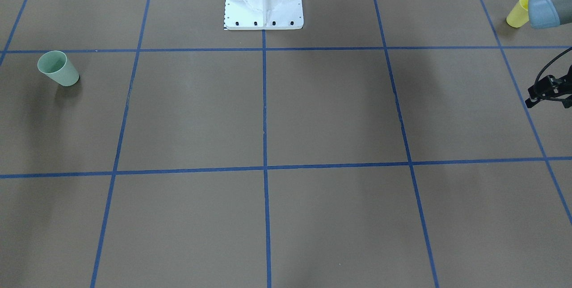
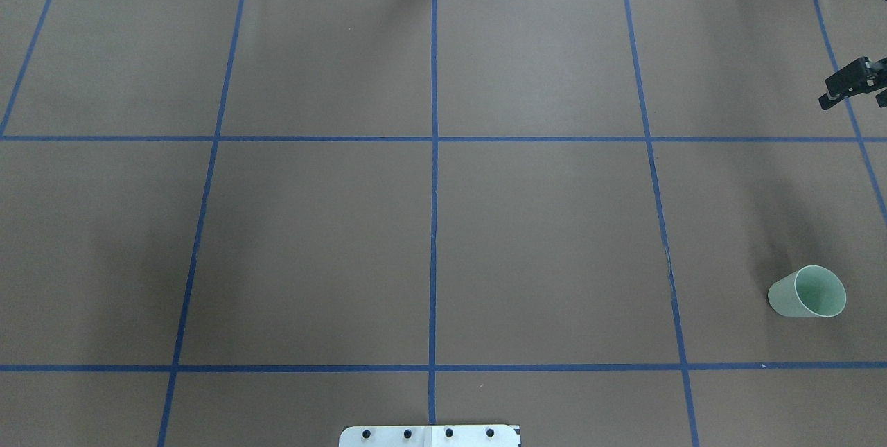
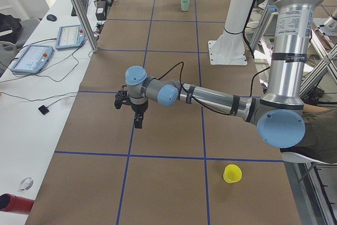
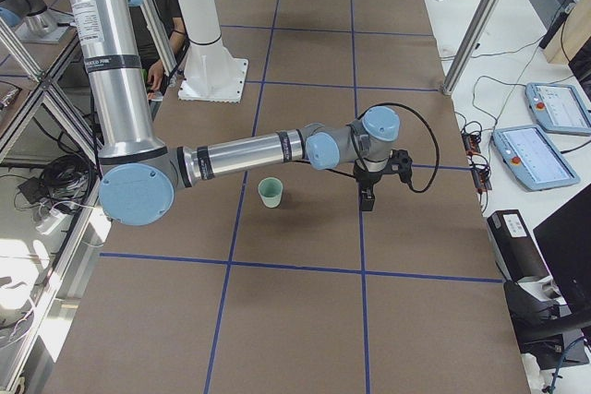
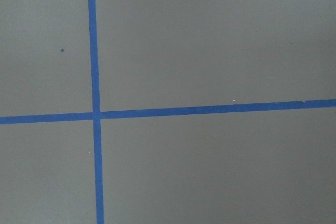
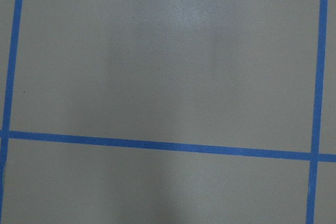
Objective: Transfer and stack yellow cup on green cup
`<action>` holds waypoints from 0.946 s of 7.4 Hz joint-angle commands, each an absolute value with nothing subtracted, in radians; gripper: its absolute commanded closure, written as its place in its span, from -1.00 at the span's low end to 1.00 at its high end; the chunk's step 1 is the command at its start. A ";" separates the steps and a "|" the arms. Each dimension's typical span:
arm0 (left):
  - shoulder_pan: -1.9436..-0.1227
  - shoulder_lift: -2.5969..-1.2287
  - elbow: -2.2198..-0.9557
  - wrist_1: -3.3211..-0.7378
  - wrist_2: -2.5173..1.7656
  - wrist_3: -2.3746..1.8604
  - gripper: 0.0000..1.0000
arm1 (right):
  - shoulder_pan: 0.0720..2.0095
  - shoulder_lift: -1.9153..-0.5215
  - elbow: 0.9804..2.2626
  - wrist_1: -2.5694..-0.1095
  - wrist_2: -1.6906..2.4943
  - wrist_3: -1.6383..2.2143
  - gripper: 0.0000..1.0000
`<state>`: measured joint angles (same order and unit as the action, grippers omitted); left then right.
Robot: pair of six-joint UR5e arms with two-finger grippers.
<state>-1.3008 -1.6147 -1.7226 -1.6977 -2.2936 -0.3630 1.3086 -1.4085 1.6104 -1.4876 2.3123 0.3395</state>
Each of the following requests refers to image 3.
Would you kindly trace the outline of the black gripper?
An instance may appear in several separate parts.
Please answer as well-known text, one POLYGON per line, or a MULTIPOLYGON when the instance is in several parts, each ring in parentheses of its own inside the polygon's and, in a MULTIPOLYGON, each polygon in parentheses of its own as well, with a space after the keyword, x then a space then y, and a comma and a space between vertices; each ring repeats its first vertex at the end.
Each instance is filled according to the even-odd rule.
MULTIPOLYGON (((148 109, 148 100, 131 101, 131 108, 134 112, 145 112, 148 109)), ((144 113, 135 113, 134 127, 136 129, 142 128, 144 113)))

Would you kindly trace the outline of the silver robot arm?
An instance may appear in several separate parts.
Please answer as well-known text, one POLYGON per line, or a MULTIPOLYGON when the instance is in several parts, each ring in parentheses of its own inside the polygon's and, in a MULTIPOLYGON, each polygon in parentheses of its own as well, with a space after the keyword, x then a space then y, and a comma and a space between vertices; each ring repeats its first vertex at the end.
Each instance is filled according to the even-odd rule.
POLYGON ((226 94, 180 80, 156 79, 141 66, 126 70, 128 89, 115 107, 129 105, 134 126, 142 127, 148 101, 171 106, 175 101, 198 103, 223 115, 237 116, 256 125, 259 136, 276 148, 298 144, 305 134, 300 99, 303 68, 307 60, 315 8, 323 0, 271 0, 278 11, 267 92, 260 98, 226 94))

